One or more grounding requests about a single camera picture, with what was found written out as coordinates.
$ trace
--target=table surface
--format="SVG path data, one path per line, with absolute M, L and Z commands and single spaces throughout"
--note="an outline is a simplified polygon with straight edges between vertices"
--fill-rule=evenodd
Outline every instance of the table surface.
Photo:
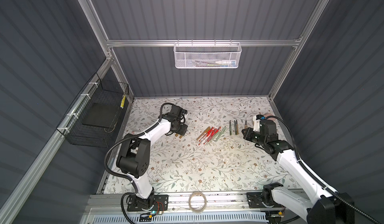
M 242 134 L 229 135 L 229 121 L 236 119 L 241 133 L 246 120 L 252 126 L 254 115 L 273 114 L 267 97 L 136 99 L 124 134 L 145 130 L 159 116 L 160 106 L 165 102 L 188 111 L 188 129 L 181 139 L 163 135 L 151 146 L 147 173 L 155 192 L 255 190 L 272 182 L 300 188 L 271 156 L 245 141 Z M 279 139 L 285 140 L 279 124 L 276 125 Z M 226 126 L 227 130 L 217 142 L 199 145 L 196 138 L 208 126 Z M 120 172 L 116 164 L 112 169 Z M 108 177 L 105 194 L 130 191 L 133 187 L 127 179 Z

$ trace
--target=black cable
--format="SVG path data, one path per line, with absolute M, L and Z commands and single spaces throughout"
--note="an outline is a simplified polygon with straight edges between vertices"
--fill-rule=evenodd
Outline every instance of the black cable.
M 281 120 L 281 118 L 279 117 L 276 117 L 276 116 L 267 116 L 265 119 L 268 119 L 268 118 L 276 118 L 277 120 L 279 120 L 288 130 L 291 138 L 292 138 L 292 146 L 293 146 L 293 149 L 295 150 L 295 155 L 296 155 L 296 159 L 298 161 L 298 163 L 300 164 L 300 166 L 305 170 L 306 173 L 308 173 L 308 175 L 314 179 L 315 182 L 317 182 L 324 190 L 326 190 L 327 192 L 329 192 L 330 194 L 332 194 L 335 198 L 339 199 L 341 202 L 343 202 L 345 205 L 347 205 L 348 207 L 352 208 L 355 212 L 359 213 L 360 215 L 362 215 L 363 217 L 365 217 L 366 219 L 370 220 L 371 222 L 375 223 L 375 224 L 381 224 L 378 220 L 374 219 L 373 217 L 371 217 L 370 215 L 368 215 L 367 213 L 363 212 L 362 210 L 360 210 L 359 208 L 355 207 L 354 205 L 350 204 L 349 202 L 347 202 L 344 198 L 340 197 L 337 193 L 335 193 L 334 191 L 332 191 L 331 189 L 329 189 L 328 187 L 326 187 L 326 185 L 320 181 L 310 170 L 308 170 L 308 168 L 304 165 L 303 161 L 301 160 L 300 158 L 300 154 L 298 152 L 298 149 L 297 149 L 297 146 L 295 144 L 295 140 L 293 139 L 293 135 L 292 135 L 292 132 L 291 130 L 289 129 L 289 127 L 285 124 L 285 122 L 283 120 Z
M 255 146 L 255 147 L 257 147 L 258 149 L 261 149 L 261 150 L 263 150 L 263 151 L 265 151 L 262 147 L 260 147 L 260 146 Z
M 120 141 L 118 141 L 113 147 L 111 147 L 111 149 L 109 149 L 109 151 L 107 152 L 107 154 L 105 155 L 104 157 L 104 169 L 111 175 L 113 176 L 117 176 L 117 177 L 121 177 L 121 178 L 125 178 L 125 179 L 128 179 L 131 183 L 132 183 L 132 186 L 133 188 L 135 188 L 135 192 L 137 192 L 137 186 L 134 182 L 132 182 L 132 178 L 127 176 L 127 175 L 124 175 L 124 174 L 121 174 L 121 173 L 117 173 L 117 172 L 114 172 L 112 171 L 109 167 L 108 167 L 108 158 L 109 158 L 109 155 L 111 154 L 112 150 L 117 147 L 119 144 L 125 142 L 125 141 L 128 141 L 128 140 L 131 140 L 133 138 L 137 138 L 139 136 L 142 136 L 144 135 L 144 133 L 140 133 L 140 134 L 137 134 L 137 135 L 133 135 L 133 136 L 130 136 L 130 137 L 127 137 L 127 138 L 124 138 Z
M 293 217 L 293 218 L 291 218 L 291 219 L 288 219 L 288 220 L 285 220 L 285 221 L 280 222 L 280 224 L 287 224 L 287 223 L 290 223 L 290 222 L 292 222 L 292 221 L 294 221 L 294 220 L 297 220 L 297 219 L 299 219 L 299 218 L 300 218 L 299 216 L 295 216 L 295 217 Z
M 184 123 L 185 123 L 185 115 L 184 115 L 184 113 L 182 114 L 182 116 L 183 116 L 183 117 L 180 119 L 180 123 L 181 123 L 181 124 L 184 124 Z
M 161 105 L 160 107 L 160 116 L 159 116 L 159 121 L 156 122 L 153 126 L 149 127 L 146 132 L 149 132 L 151 131 L 152 129 L 154 129 L 157 125 L 159 125 L 159 122 L 162 118 L 162 113 L 163 113 L 163 107 L 165 105 L 173 105 L 172 103 L 170 102 L 165 102 Z M 142 135 L 144 135 L 145 133 L 142 132 L 142 133 L 139 133 L 139 134 L 136 134 L 136 135 L 132 135 L 130 137 L 126 137 L 126 138 L 123 138 L 122 140 L 119 140 L 115 143 L 115 145 L 113 147 L 111 147 L 111 149 L 109 149 L 109 151 L 106 153 L 105 157 L 104 157 L 104 169 L 111 175 L 113 176 L 117 176 L 117 177 L 121 177 L 121 178 L 125 178 L 125 179 L 128 179 L 131 183 L 132 183 L 132 186 L 133 188 L 135 189 L 135 192 L 137 193 L 138 192 L 138 189 L 137 189 L 137 186 L 136 186 L 136 183 L 132 182 L 132 178 L 127 176 L 127 175 L 124 175 L 124 174 L 120 174 L 120 173 L 117 173 L 117 172 L 114 172 L 112 171 L 109 167 L 108 167 L 108 158 L 109 158 L 109 155 L 111 154 L 112 150 L 117 147 L 119 144 L 125 142 L 125 141 L 129 141 L 131 139 L 134 139 L 134 138 L 137 138 L 137 137 L 140 137 Z
M 125 209 L 124 209 L 124 197 L 127 196 L 127 195 L 135 195 L 135 193 L 124 193 L 122 196 L 121 196 L 121 199 L 120 199 L 120 205 L 121 205 L 121 211 L 125 217 L 125 219 L 127 219 L 127 221 L 130 223 L 130 224 L 135 224 L 133 221 L 131 221 L 131 219 L 129 219 L 129 217 L 127 216 L 127 213 L 125 212 Z

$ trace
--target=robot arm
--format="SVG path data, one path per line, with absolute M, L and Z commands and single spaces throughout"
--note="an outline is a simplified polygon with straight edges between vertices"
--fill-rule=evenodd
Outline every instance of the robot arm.
M 184 124 L 185 115 L 188 111 L 171 103 L 165 104 L 172 105 L 170 112 L 161 114 L 154 124 L 142 132 L 143 135 L 132 139 L 129 139 L 129 137 L 134 136 L 132 134 L 124 136 L 127 141 L 122 142 L 116 159 L 116 166 L 132 180 L 131 183 L 135 187 L 138 206 L 144 209 L 151 207 L 154 202 L 154 189 L 146 173 L 149 165 L 151 144 L 154 144 L 162 135 L 169 132 L 185 135 L 188 127 Z
M 243 129 L 245 140 L 260 145 L 275 161 L 286 169 L 292 177 L 300 184 L 310 200 L 289 191 L 280 183 L 265 185 L 262 193 L 262 202 L 265 206 L 283 205 L 303 218 L 309 224 L 326 223 L 354 223 L 354 211 L 340 202 L 326 189 L 334 193 L 337 191 L 324 182 L 312 169 L 302 160 L 297 160 L 297 153 L 287 141 L 279 140 L 276 132 L 276 124 L 262 115 L 256 116 L 258 125 L 254 128 Z M 339 194 L 349 203 L 353 204 L 351 197 L 342 193 Z

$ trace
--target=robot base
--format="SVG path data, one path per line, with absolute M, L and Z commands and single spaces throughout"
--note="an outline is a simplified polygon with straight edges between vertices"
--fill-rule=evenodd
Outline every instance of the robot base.
M 160 204 L 160 211 L 166 211 L 168 209 L 168 195 L 154 195 L 154 202 L 153 206 L 151 207 L 150 210 L 145 210 L 145 211 L 157 211 L 157 203 L 160 202 L 163 205 Z M 137 202 L 136 195 L 130 195 L 127 198 L 127 211 L 143 211 L 141 208 L 141 205 Z

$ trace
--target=mounting plate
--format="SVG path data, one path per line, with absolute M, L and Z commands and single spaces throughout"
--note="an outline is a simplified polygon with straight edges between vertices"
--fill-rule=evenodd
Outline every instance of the mounting plate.
M 249 208 L 266 208 L 268 206 L 264 205 L 262 201 L 262 193 L 261 192 L 252 192 L 247 193 L 248 206 Z M 272 207 L 282 207 L 280 204 L 275 204 Z
M 137 206 L 136 195 L 130 195 L 126 201 L 128 203 L 127 211 L 157 211 L 157 203 L 156 203 L 157 201 L 163 204 L 164 206 L 163 211 L 166 211 L 168 209 L 168 197 L 169 197 L 168 195 L 155 195 L 154 202 L 153 202 L 154 204 L 151 207 L 151 209 L 143 210 Z

